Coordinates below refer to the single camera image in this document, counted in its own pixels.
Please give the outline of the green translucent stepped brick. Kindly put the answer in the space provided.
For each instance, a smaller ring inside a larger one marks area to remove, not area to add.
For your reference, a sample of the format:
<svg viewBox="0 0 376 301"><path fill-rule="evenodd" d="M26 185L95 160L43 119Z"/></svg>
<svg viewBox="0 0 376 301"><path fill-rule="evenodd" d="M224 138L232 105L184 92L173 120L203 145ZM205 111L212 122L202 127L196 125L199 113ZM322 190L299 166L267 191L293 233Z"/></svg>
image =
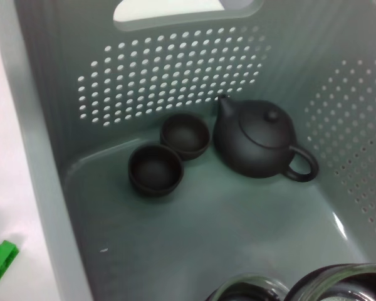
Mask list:
<svg viewBox="0 0 376 301"><path fill-rule="evenodd" d="M18 247L7 240L0 243L0 279L6 273L19 253Z"/></svg>

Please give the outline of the grey perforated storage basket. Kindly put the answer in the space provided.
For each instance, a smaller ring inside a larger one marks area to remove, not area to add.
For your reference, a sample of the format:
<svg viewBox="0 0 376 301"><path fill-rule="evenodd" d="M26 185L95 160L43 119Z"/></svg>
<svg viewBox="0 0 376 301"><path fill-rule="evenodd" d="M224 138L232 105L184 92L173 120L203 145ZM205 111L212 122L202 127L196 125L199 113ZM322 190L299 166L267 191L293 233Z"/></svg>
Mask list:
<svg viewBox="0 0 376 301"><path fill-rule="evenodd" d="M0 52L66 300L205 301L253 272L287 287L376 263L376 0L234 1L119 22L126 0L0 0ZM213 143L217 96L266 100L319 173L241 175ZM209 148L163 197L128 159L173 114Z"/></svg>

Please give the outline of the black clay teapot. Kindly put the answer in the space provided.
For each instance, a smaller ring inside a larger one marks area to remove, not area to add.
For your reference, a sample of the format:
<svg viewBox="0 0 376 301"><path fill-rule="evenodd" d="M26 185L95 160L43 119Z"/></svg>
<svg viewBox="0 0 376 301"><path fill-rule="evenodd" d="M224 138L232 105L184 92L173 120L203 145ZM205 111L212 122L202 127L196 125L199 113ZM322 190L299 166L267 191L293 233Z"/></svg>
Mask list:
<svg viewBox="0 0 376 301"><path fill-rule="evenodd" d="M217 96L214 147L223 162L251 178L282 174L296 182L310 182L319 173L313 154L300 146L291 117L266 100L235 100Z"/></svg>

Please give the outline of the glass teacup black sleeve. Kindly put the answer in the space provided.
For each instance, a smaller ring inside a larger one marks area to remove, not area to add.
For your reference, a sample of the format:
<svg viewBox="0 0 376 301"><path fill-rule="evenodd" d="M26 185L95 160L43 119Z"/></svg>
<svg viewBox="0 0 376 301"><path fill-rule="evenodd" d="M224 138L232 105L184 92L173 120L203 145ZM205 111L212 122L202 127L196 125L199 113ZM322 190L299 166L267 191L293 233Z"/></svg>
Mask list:
<svg viewBox="0 0 376 301"><path fill-rule="evenodd" d="M321 267L298 280L284 301L376 301L376 263Z"/></svg>
<svg viewBox="0 0 376 301"><path fill-rule="evenodd" d="M205 301L284 301L289 291L275 278L243 273L226 280Z"/></svg>

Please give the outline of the black clay teacup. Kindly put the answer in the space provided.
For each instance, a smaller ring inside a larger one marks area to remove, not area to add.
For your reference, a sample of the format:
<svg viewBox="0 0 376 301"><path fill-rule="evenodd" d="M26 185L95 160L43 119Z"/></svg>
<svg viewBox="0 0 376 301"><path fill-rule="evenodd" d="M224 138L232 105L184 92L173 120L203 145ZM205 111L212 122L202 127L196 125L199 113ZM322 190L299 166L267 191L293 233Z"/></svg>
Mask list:
<svg viewBox="0 0 376 301"><path fill-rule="evenodd" d="M190 161L207 150L211 135L207 124L198 116L173 114L161 126L160 142L175 151L183 161Z"/></svg>
<svg viewBox="0 0 376 301"><path fill-rule="evenodd" d="M144 196L163 197L173 192L184 177L181 158L161 144L137 147L128 159L128 178Z"/></svg>

